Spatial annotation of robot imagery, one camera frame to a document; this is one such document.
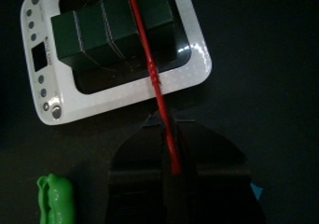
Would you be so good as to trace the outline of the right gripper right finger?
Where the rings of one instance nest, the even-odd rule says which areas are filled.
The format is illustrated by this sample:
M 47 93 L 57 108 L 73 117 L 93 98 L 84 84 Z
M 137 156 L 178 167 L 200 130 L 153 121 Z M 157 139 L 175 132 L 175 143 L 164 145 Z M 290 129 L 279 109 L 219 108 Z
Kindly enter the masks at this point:
M 246 155 L 194 121 L 176 124 L 182 174 L 167 177 L 167 224 L 266 224 Z

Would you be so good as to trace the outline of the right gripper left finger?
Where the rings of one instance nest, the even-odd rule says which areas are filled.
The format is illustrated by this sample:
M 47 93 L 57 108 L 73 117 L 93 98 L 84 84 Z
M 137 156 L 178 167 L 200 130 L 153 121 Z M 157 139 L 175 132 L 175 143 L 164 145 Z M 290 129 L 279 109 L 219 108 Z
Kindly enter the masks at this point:
M 163 124 L 155 113 L 111 162 L 105 224 L 164 224 L 161 171 Z

